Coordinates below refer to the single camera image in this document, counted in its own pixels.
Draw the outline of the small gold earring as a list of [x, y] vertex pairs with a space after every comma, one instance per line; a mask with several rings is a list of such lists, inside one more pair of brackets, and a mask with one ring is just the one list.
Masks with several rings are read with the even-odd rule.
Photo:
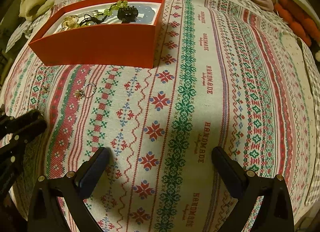
[[84, 97], [85, 97], [85, 93], [84, 93], [83, 90], [78, 89], [78, 90], [75, 91], [74, 97], [75, 97], [76, 99], [84, 98]]

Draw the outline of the black hair claw clip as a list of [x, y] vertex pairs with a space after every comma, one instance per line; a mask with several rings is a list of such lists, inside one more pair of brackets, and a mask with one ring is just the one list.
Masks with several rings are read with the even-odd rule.
[[139, 12], [135, 6], [122, 7], [118, 10], [117, 18], [122, 24], [129, 24], [136, 21], [138, 14]]

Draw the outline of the red cardboard box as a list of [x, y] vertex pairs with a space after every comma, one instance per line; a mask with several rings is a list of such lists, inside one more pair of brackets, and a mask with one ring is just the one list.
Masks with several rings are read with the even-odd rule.
[[108, 23], [56, 32], [63, 19], [118, 0], [84, 0], [56, 11], [35, 33], [29, 47], [46, 66], [97, 64], [151, 69], [162, 27], [165, 0], [126, 0], [153, 7], [149, 24]]

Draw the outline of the patterned handmade cloth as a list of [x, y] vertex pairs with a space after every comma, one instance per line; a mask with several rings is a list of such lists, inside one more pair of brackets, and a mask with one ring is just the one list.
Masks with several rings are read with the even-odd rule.
[[230, 0], [165, 0], [152, 69], [47, 67], [25, 45], [1, 102], [48, 122], [10, 191], [24, 220], [38, 176], [62, 177], [102, 146], [111, 163], [85, 205], [103, 231], [217, 231], [235, 201], [214, 173], [215, 146], [262, 177], [283, 175], [295, 221], [319, 200], [313, 55]]

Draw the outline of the red orange plush toy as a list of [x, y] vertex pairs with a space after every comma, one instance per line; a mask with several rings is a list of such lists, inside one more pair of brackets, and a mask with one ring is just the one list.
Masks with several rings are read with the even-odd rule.
[[293, 0], [278, 0], [274, 4], [274, 11], [307, 46], [311, 46], [312, 39], [319, 44], [319, 28]]

